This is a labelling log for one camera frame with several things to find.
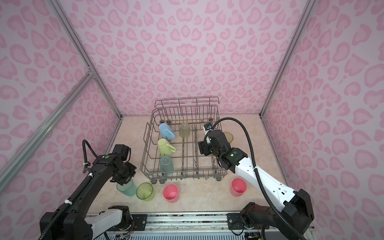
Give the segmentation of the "pale yellow plastic cup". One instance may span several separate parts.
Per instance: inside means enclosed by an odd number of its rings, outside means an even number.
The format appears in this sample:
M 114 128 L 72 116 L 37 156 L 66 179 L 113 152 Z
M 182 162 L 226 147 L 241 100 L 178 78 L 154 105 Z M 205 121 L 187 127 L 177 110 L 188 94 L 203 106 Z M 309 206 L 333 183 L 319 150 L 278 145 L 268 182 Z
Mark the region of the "pale yellow plastic cup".
M 188 123 L 182 123 L 179 128 L 179 136 L 182 139 L 187 139 L 190 136 L 191 128 Z

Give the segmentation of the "yellow-green plastic cup right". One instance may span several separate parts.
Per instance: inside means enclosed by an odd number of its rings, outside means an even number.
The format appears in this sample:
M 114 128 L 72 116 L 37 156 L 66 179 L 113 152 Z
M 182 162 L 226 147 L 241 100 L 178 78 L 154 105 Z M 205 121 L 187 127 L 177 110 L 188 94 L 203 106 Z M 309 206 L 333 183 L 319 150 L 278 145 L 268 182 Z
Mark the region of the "yellow-green plastic cup right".
M 227 141 L 231 144 L 234 140 L 234 136 L 229 132 L 224 132 Z

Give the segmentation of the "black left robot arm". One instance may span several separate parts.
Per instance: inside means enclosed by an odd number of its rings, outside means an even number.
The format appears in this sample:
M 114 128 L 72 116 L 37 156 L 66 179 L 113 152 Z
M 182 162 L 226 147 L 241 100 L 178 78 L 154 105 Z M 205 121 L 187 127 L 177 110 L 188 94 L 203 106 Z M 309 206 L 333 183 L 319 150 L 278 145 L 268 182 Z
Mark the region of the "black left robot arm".
M 107 181 L 124 185 L 135 176 L 137 168 L 129 162 L 131 152 L 126 145 L 115 145 L 112 153 L 97 156 L 74 193 L 54 212 L 42 216 L 39 238 L 94 240 L 113 227 L 131 230 L 133 219 L 127 206 L 112 206 L 95 218 L 87 218 L 90 206 Z

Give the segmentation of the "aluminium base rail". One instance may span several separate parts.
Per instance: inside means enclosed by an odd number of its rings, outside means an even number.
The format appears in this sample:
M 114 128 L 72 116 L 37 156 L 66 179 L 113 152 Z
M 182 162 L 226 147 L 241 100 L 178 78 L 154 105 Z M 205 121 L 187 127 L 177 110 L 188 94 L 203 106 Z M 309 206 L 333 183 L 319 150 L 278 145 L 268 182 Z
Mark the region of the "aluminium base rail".
M 110 209 L 53 228 L 57 240 L 285 240 L 278 228 L 248 224 L 237 212 L 136 213 Z

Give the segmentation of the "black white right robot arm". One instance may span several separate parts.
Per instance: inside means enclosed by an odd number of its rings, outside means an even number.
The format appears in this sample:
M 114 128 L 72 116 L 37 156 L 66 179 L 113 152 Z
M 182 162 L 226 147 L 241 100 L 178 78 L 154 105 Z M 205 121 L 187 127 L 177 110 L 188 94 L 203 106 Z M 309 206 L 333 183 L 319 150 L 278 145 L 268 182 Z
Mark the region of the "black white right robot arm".
M 248 203 L 240 212 L 245 228 L 270 226 L 277 228 L 289 240 L 303 240 L 304 233 L 315 218 L 310 195 L 284 185 L 262 168 L 251 156 L 233 148 L 221 130 L 208 130 L 199 142 L 201 154 L 213 155 L 226 170 L 237 174 L 257 188 L 267 201 L 266 206 Z

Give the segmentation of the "pink plastic cup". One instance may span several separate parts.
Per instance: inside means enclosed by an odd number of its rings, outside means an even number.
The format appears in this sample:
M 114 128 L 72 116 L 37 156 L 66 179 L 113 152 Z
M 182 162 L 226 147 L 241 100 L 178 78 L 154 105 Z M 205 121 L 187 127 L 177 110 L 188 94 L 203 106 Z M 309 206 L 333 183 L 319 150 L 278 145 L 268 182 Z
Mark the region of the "pink plastic cup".
M 179 199 L 179 188 L 175 184 L 168 184 L 163 189 L 163 197 L 169 203 L 175 203 Z
M 241 178 L 235 178 L 231 183 L 231 194 L 234 197 L 243 195 L 248 189 L 247 183 Z

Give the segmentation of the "teal plastic cup front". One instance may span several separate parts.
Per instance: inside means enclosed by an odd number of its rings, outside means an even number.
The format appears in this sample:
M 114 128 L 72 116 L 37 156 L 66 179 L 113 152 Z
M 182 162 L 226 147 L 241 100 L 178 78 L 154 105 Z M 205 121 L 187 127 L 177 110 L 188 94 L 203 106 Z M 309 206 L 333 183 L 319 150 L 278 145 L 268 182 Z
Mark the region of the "teal plastic cup front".
M 126 196 L 133 197 L 136 195 L 137 186 L 134 180 L 130 180 L 124 185 L 120 185 L 119 183 L 117 183 L 117 190 Z

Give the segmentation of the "pink plastic cup right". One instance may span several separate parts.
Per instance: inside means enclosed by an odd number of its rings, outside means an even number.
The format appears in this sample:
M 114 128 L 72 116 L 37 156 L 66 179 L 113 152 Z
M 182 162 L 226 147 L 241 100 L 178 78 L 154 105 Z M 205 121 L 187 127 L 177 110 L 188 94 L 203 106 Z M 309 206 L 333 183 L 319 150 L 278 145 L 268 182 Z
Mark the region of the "pink plastic cup right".
M 243 195 L 248 189 L 247 183 L 241 178 L 235 178 L 231 183 L 231 194 L 234 197 Z

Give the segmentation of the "teal textured plastic cup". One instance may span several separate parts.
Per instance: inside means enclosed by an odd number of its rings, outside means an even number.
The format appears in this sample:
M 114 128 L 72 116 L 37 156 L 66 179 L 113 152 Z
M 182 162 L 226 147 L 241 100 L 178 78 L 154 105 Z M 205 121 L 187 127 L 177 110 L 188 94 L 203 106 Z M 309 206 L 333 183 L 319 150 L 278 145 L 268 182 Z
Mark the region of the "teal textured plastic cup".
M 160 172 L 167 177 L 173 174 L 174 164 L 170 156 L 163 156 L 160 159 Z

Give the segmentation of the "light blue ceramic mug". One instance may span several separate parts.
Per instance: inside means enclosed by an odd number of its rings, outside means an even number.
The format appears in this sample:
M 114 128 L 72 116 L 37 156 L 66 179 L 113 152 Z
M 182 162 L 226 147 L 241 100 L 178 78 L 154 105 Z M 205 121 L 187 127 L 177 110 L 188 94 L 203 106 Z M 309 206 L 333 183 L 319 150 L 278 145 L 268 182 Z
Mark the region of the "light blue ceramic mug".
M 174 134 L 173 130 L 166 123 L 162 123 L 159 125 L 159 132 L 160 132 L 161 136 L 164 139 L 166 139 L 167 141 L 176 138 L 176 135 Z

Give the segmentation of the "pink plastic cup centre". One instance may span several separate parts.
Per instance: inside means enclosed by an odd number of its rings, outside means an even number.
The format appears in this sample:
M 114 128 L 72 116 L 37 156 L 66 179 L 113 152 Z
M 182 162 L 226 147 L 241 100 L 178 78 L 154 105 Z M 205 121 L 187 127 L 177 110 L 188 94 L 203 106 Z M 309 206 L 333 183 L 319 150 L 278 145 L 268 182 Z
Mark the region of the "pink plastic cup centre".
M 175 184 L 168 184 L 163 189 L 163 197 L 169 203 L 175 203 L 179 199 L 179 188 Z

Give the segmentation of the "green transparent plastic cup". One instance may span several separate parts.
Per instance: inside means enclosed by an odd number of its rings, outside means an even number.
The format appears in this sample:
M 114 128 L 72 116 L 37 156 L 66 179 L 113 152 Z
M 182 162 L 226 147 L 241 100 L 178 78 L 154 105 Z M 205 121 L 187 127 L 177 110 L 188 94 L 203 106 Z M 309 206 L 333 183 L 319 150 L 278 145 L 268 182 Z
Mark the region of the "green transparent plastic cup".
M 142 200 L 150 202 L 155 197 L 153 185 L 150 183 L 142 183 L 137 187 L 136 196 Z

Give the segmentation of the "light green ceramic mug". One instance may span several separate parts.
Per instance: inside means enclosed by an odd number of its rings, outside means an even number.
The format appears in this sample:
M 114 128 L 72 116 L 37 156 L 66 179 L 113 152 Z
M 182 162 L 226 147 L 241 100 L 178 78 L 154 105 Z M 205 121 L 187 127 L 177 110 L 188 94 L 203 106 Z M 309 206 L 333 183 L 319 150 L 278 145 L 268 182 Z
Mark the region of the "light green ceramic mug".
M 166 139 L 158 140 L 157 147 L 161 156 L 171 156 L 177 152 L 177 149 Z

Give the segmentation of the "left aluminium frame strut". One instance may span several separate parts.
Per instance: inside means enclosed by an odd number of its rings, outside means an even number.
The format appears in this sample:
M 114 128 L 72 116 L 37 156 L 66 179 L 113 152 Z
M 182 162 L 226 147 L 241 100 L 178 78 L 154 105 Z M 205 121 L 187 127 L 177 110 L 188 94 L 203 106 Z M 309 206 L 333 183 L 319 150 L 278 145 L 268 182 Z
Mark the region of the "left aluminium frame strut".
M 61 121 L 64 115 L 82 95 L 84 90 L 94 79 L 95 72 L 90 70 L 77 84 L 70 94 L 68 94 L 63 101 L 57 106 L 52 114 L 39 126 L 29 140 L 20 148 L 20 150 L 11 158 L 10 162 L 5 166 L 1 172 L 1 193 L 5 191 L 8 185 L 13 181 L 21 169 L 25 166 L 26 162 L 30 159 L 31 155 L 37 150 L 38 147 L 44 142 L 51 131 Z

